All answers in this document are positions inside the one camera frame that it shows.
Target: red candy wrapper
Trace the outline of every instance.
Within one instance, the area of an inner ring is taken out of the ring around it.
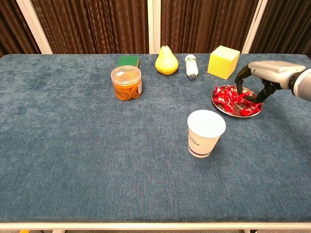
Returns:
[[[251,91],[249,90],[239,95],[237,90],[230,86],[226,90],[215,87],[214,95],[214,102],[222,104],[224,109],[229,113],[234,113],[233,106],[236,103],[243,103],[247,106],[245,109],[240,110],[242,116],[246,117],[260,112],[261,103],[253,103],[245,99],[246,95],[251,95]]]

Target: plastic jar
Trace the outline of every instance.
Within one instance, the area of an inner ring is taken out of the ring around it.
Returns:
[[[142,93],[141,72],[134,66],[121,66],[111,72],[115,96],[120,100],[137,99]]]

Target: table edge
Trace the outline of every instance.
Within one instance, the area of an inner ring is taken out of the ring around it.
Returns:
[[[238,229],[279,229],[311,230],[311,222],[183,222],[183,223],[142,223],[142,222],[15,222],[0,223],[0,230],[238,230]]]

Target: white bottle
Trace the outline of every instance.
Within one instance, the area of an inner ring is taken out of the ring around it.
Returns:
[[[186,73],[190,80],[195,80],[198,76],[199,70],[198,66],[196,65],[195,56],[189,54],[185,58],[186,62]]]

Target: green sponge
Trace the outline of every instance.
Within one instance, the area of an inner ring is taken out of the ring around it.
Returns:
[[[138,56],[121,55],[118,61],[118,67],[120,66],[135,66],[139,67]]]

